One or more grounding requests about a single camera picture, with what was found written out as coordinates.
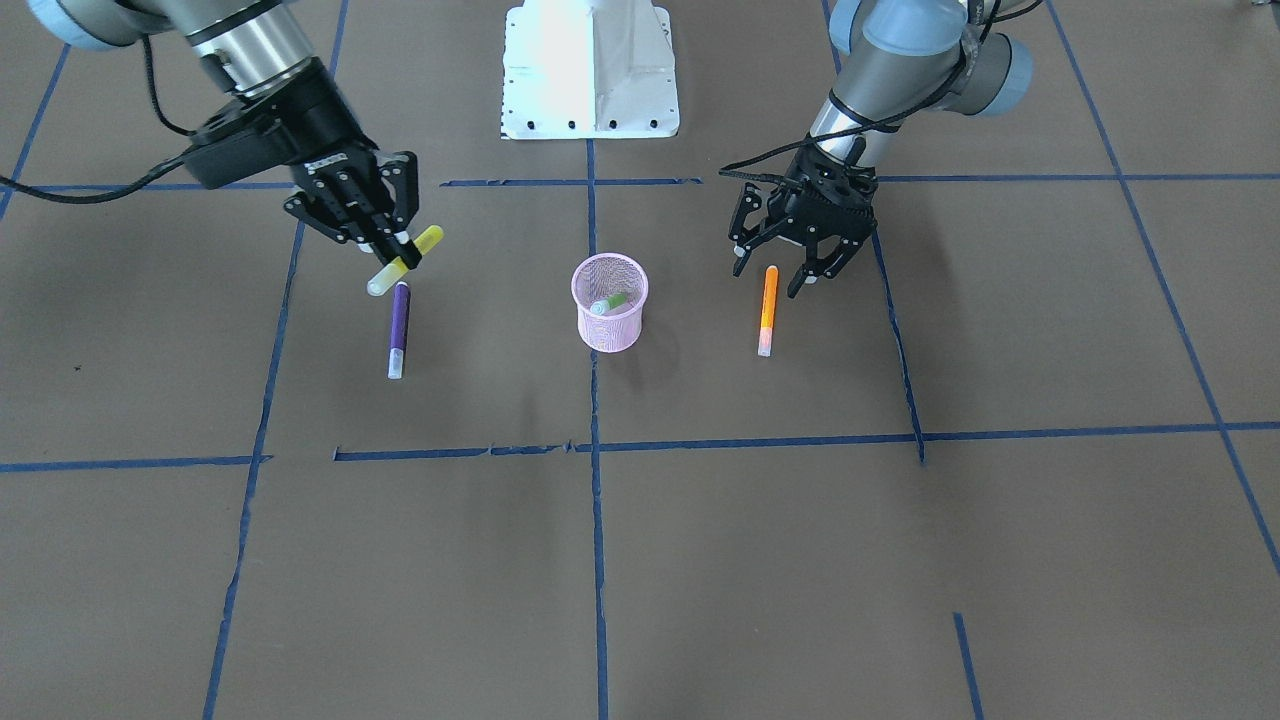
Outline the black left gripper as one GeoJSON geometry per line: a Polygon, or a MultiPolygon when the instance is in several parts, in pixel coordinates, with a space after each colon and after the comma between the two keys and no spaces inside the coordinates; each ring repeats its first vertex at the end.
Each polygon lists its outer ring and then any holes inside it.
{"type": "Polygon", "coordinates": [[[842,161],[815,145],[799,149],[767,196],[748,181],[728,228],[736,256],[732,275],[742,274],[755,247],[786,240],[805,251],[788,282],[788,299],[808,284],[835,278],[877,227],[873,199],[879,178],[876,168],[858,164],[865,149],[867,142],[856,140],[842,161]]]}

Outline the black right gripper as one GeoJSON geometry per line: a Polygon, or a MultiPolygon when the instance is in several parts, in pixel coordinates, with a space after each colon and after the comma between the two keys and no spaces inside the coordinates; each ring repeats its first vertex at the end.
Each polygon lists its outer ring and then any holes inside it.
{"type": "Polygon", "coordinates": [[[338,243],[356,242],[380,266],[416,269],[408,225],[419,210],[419,160],[384,152],[364,132],[323,61],[256,97],[237,97],[191,137],[188,172],[207,190],[285,167],[285,211],[338,243]]]}

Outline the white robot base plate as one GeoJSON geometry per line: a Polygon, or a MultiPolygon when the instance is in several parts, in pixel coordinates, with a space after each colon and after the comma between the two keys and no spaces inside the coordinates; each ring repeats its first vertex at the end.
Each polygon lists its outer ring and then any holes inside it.
{"type": "Polygon", "coordinates": [[[504,19],[500,137],[668,138],[672,20],[652,1],[525,1],[504,19]]]}

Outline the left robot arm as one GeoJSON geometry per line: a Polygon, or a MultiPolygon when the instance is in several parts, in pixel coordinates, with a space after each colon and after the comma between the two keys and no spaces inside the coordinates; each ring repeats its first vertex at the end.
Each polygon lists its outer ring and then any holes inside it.
{"type": "Polygon", "coordinates": [[[873,236],[877,167],[905,120],[920,111],[997,117],[1025,96],[1034,74],[1028,49],[995,27],[997,1],[840,1],[829,42],[842,65],[810,129],[765,152],[788,154],[783,174],[731,163],[744,182],[727,236],[733,274],[772,240],[805,252],[787,287],[836,277],[873,236]]]}

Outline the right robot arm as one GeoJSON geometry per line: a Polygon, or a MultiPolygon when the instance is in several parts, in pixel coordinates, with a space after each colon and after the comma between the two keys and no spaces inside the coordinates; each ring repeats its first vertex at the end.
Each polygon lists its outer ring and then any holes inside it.
{"type": "Polygon", "coordinates": [[[285,210],[383,265],[415,269],[410,236],[419,210],[412,152],[384,152],[364,132],[285,1],[32,1],[33,17],[72,47],[110,51],[174,32],[186,38],[229,102],[187,133],[188,149],[122,190],[93,195],[20,193],[73,205],[110,202],[177,168],[216,190],[276,167],[291,172],[285,210]]]}

